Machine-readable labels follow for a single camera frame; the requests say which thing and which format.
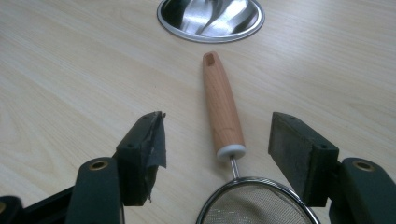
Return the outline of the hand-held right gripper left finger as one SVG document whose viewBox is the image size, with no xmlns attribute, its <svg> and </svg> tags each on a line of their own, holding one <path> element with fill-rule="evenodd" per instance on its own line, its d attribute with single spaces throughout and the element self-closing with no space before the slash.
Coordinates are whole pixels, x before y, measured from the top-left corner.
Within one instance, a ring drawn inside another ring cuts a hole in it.
<svg viewBox="0 0 396 224">
<path fill-rule="evenodd" d="M 65 224 L 124 224 L 126 206 L 151 199 L 159 167 L 166 165 L 165 114 L 142 116 L 111 157 L 82 164 Z"/>
</svg>

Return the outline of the wooden-handled mesh strainer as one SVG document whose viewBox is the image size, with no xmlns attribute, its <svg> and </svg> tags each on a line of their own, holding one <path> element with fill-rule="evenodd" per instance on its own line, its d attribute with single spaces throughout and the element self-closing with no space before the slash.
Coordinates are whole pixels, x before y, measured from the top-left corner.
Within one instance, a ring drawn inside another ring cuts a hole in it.
<svg viewBox="0 0 396 224">
<path fill-rule="evenodd" d="M 231 164 L 233 179 L 205 202 L 196 224 L 319 224 L 293 190 L 264 177 L 239 173 L 247 149 L 233 92 L 215 51 L 203 56 L 205 99 L 216 157 Z"/>
</svg>

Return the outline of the stainless steel bowl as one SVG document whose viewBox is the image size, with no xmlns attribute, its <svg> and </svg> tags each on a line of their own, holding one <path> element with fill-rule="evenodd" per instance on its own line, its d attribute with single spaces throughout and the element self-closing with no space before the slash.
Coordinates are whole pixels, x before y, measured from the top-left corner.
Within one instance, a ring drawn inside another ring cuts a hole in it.
<svg viewBox="0 0 396 224">
<path fill-rule="evenodd" d="M 197 43 L 228 43 L 257 33 L 265 12 L 257 0 L 162 0 L 157 19 L 169 33 Z"/>
</svg>

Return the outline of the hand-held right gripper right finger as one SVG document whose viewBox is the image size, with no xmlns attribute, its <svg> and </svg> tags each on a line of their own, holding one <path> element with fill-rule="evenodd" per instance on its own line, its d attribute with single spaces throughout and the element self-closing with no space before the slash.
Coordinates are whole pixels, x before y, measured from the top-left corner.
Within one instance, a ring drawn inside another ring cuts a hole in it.
<svg viewBox="0 0 396 224">
<path fill-rule="evenodd" d="M 332 224 L 396 224 L 396 183 L 372 161 L 338 160 L 339 148 L 300 119 L 272 116 L 268 153 L 308 207 Z"/>
</svg>

